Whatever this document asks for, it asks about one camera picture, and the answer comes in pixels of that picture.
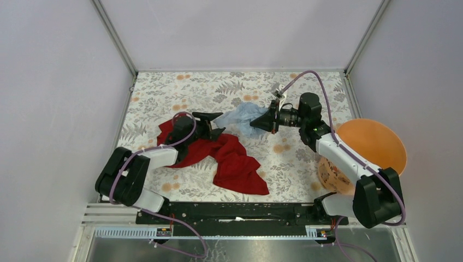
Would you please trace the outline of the light blue plastic trash bag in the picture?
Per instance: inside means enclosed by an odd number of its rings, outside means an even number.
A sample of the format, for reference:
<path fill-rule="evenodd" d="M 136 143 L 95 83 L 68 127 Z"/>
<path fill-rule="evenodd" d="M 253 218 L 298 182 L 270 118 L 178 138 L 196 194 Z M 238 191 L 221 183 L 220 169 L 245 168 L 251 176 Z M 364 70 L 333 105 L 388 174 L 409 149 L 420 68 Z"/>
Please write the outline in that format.
<path fill-rule="evenodd" d="M 214 120 L 218 128 L 226 128 L 235 125 L 239 128 L 242 135 L 248 138 L 259 138 L 265 131 L 251 126 L 251 122 L 263 116 L 267 108 L 261 107 L 252 102 L 239 104 L 235 110 L 225 112 Z"/>

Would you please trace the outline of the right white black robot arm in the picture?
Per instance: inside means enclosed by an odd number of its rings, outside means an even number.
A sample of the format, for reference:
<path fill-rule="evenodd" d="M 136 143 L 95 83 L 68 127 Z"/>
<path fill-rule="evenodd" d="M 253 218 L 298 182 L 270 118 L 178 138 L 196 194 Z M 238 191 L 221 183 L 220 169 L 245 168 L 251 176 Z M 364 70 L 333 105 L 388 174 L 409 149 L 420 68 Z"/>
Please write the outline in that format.
<path fill-rule="evenodd" d="M 393 168 L 382 169 L 350 148 L 322 120 L 319 96 L 303 93 L 299 107 L 287 109 L 274 99 L 266 113 L 251 121 L 253 128 L 275 134 L 281 126 L 296 127 L 313 152 L 333 163 L 355 185 L 353 195 L 329 193 L 313 202 L 314 220 L 326 225 L 334 217 L 354 217 L 366 228 L 405 216 L 400 180 Z"/>

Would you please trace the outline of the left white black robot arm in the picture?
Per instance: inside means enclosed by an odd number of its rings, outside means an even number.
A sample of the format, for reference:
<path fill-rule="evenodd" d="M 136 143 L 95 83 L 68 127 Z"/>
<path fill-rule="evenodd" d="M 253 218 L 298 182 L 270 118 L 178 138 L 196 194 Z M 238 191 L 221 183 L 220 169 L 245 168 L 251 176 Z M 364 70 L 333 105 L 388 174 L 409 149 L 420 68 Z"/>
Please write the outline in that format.
<path fill-rule="evenodd" d="M 172 130 L 159 146 L 135 152 L 125 147 L 114 149 L 96 180 L 96 192 L 108 197 L 112 204 L 148 210 L 154 223 L 165 223 L 169 219 L 169 200 L 144 187 L 147 174 L 183 162 L 194 142 L 218 140 L 224 129 L 214 129 L 211 122 L 220 116 L 220 112 L 179 112 L 168 121 Z"/>

